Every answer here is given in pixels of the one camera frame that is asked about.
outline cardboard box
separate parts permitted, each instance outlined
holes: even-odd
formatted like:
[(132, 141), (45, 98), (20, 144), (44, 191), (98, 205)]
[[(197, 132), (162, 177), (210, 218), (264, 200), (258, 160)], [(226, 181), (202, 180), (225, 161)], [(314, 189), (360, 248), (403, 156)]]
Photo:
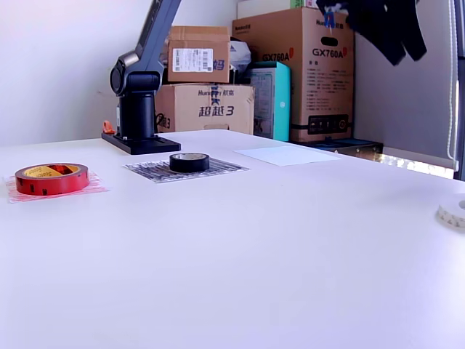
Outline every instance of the cardboard box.
[(227, 27), (172, 27), (168, 80), (228, 83), (230, 35)]
[(254, 88), (241, 85), (165, 85), (155, 96), (158, 131), (229, 129), (254, 133)]
[(238, 2), (238, 19), (298, 7), (318, 8), (316, 0), (247, 0)]
[(291, 68), (291, 140), (352, 136), (354, 33), (346, 15), (335, 13), (327, 28), (320, 11), (289, 9), (235, 20), (232, 28), (258, 60)]
[(278, 62), (255, 63), (246, 79), (255, 88), (254, 135), (288, 142), (291, 69)]

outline black cloth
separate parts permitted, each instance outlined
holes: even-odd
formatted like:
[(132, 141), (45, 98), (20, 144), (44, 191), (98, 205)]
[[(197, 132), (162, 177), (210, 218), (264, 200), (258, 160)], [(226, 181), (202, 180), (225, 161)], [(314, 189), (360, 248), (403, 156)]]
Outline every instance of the black cloth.
[(416, 0), (317, 0), (320, 11), (339, 5), (349, 13), (347, 24), (371, 42), (393, 65), (405, 57), (426, 54), (416, 15)]

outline white box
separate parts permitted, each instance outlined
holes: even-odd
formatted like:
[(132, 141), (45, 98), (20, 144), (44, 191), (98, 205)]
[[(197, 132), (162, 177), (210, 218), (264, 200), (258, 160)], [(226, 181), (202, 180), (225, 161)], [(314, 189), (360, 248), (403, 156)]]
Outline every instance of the white box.
[(245, 0), (238, 3), (238, 19), (297, 7), (318, 8), (316, 0)]

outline red tape roll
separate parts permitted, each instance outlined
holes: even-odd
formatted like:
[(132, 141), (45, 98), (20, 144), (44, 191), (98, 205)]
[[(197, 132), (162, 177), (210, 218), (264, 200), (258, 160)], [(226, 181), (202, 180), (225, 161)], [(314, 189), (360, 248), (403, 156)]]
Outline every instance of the red tape roll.
[(22, 194), (51, 196), (73, 193), (89, 185), (89, 169), (78, 164), (47, 164), (16, 172), (16, 189)]

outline teal box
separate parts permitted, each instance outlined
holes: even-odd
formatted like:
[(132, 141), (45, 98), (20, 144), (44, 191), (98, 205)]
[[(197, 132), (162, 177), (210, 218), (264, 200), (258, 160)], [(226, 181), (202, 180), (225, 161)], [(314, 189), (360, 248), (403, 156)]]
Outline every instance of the teal box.
[(291, 69), (279, 62), (254, 63), (246, 78), (255, 88), (254, 135), (288, 142)]

